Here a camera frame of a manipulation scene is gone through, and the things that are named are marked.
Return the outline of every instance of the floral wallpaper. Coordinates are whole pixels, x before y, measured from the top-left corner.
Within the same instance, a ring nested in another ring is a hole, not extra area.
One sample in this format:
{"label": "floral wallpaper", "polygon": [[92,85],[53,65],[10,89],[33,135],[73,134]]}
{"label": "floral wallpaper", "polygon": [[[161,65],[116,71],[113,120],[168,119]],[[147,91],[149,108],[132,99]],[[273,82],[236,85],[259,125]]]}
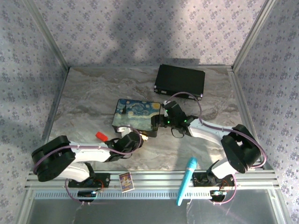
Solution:
{"label": "floral wallpaper", "polygon": [[64,73],[21,0],[0,1],[0,29],[0,223],[8,224]]}
{"label": "floral wallpaper", "polygon": [[258,138],[299,223],[299,2],[281,0],[238,70]]}
{"label": "floral wallpaper", "polygon": [[232,64],[264,0],[34,0],[72,66]]}

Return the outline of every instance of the microphone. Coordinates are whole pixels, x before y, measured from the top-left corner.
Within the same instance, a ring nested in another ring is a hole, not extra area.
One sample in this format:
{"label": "microphone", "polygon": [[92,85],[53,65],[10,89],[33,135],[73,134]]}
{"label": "microphone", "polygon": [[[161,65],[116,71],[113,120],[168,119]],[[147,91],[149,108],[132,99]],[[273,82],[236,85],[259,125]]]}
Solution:
{"label": "microphone", "polygon": [[178,206],[180,206],[183,201],[183,197],[185,196],[186,189],[187,189],[188,184],[192,178],[192,174],[196,169],[196,166],[197,166],[197,159],[195,157],[191,157],[186,166],[186,171],[185,171],[181,186],[178,190],[178,198],[177,198]]}

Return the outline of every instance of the marble surface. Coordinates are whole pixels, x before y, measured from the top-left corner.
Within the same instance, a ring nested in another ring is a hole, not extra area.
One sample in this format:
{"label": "marble surface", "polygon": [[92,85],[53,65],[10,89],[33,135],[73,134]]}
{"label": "marble surface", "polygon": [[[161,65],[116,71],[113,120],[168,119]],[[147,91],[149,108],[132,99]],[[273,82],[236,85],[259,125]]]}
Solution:
{"label": "marble surface", "polygon": [[[226,69],[202,69],[206,72],[204,97],[201,100],[203,119],[219,125],[241,124],[236,99]],[[169,96],[154,93],[156,68],[71,68],[55,116],[50,139],[67,135],[72,141],[99,142],[100,131],[109,138],[119,134],[112,120],[120,98],[162,103]],[[197,115],[198,105],[177,98],[187,115]],[[93,162],[95,170],[184,170],[191,156],[198,159],[198,168],[207,169],[223,158],[218,145],[204,139],[185,136],[176,139],[170,128],[160,128],[156,138],[149,138],[130,159],[109,163]]]}

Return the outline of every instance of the black box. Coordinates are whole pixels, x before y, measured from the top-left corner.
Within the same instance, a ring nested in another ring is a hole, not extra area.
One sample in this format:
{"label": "black box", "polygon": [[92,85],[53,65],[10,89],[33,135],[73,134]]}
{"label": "black box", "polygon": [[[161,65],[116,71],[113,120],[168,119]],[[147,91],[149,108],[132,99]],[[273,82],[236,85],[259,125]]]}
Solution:
{"label": "black box", "polygon": [[[203,97],[205,72],[162,64],[159,67],[154,91],[158,94],[173,95],[177,92],[188,92],[198,100]],[[192,98],[181,94],[178,97]]]}

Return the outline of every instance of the starry night painting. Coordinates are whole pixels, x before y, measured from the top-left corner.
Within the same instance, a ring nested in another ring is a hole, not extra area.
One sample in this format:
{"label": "starry night painting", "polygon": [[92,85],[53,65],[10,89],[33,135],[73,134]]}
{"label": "starry night painting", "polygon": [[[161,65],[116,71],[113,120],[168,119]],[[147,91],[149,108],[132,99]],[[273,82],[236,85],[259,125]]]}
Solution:
{"label": "starry night painting", "polygon": [[153,131],[151,117],[160,114],[159,103],[131,99],[119,99],[113,118],[113,126],[132,125],[137,130]]}

